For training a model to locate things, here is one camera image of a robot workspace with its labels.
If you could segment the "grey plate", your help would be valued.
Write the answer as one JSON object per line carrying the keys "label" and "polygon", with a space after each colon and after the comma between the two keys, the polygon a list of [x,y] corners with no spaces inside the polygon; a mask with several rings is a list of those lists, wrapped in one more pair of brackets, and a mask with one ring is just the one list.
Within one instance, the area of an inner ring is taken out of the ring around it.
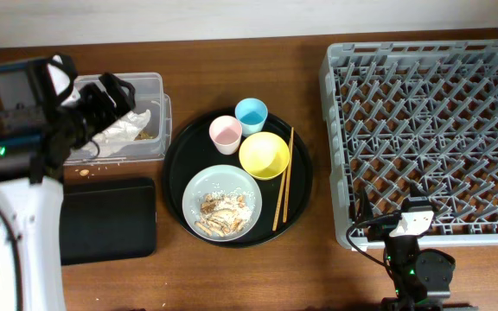
{"label": "grey plate", "polygon": [[[211,193],[243,194],[246,197],[246,202],[252,209],[252,218],[241,232],[225,238],[209,237],[194,225],[203,196]],[[196,237],[208,242],[233,242],[247,236],[257,224],[262,207],[263,197],[257,182],[243,169],[231,165],[214,165],[203,169],[189,181],[182,195],[182,213],[188,229]]]}

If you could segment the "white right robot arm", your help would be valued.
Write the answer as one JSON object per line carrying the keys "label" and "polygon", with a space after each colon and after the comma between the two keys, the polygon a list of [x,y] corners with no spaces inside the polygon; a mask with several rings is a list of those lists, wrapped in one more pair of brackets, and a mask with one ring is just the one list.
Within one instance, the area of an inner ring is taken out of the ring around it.
{"label": "white right robot arm", "polygon": [[356,227],[367,228],[367,238],[370,241],[422,236],[430,228],[434,213],[437,211],[416,184],[410,185],[410,194],[402,201],[400,209],[377,217],[373,214],[373,205],[364,189],[359,191],[358,199]]}

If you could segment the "yellow bowl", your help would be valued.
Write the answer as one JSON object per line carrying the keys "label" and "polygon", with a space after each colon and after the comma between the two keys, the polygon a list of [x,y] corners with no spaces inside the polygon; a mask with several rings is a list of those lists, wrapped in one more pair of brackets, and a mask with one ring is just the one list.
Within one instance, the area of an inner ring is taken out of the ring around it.
{"label": "yellow bowl", "polygon": [[252,177],[268,181],[281,175],[290,163],[288,144],[277,134],[259,132],[250,135],[239,148],[241,167]]}

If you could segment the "rice and food scraps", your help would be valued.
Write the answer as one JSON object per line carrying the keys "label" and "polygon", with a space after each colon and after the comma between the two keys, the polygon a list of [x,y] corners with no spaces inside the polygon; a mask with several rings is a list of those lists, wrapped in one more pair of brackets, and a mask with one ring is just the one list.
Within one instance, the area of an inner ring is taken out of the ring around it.
{"label": "rice and food scraps", "polygon": [[203,196],[194,225],[209,237],[225,238],[241,232],[252,218],[243,194],[211,193]]}

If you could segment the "white napkin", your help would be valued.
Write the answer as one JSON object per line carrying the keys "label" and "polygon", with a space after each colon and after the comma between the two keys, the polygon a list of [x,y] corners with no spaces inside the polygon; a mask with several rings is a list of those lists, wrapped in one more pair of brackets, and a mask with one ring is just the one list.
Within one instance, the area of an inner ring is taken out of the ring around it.
{"label": "white napkin", "polygon": [[150,110],[141,114],[130,111],[107,129],[95,135],[92,141],[81,150],[91,156],[96,156],[96,154],[99,154],[100,157],[111,156],[127,144],[134,142],[149,123],[150,118]]}

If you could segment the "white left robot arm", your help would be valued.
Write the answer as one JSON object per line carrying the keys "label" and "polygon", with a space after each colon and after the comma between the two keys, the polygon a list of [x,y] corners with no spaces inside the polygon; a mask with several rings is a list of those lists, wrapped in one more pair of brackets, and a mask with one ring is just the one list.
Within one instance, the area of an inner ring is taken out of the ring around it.
{"label": "white left robot arm", "polygon": [[63,310],[60,216],[63,166],[136,106],[112,73],[63,105],[0,111],[0,310]]}

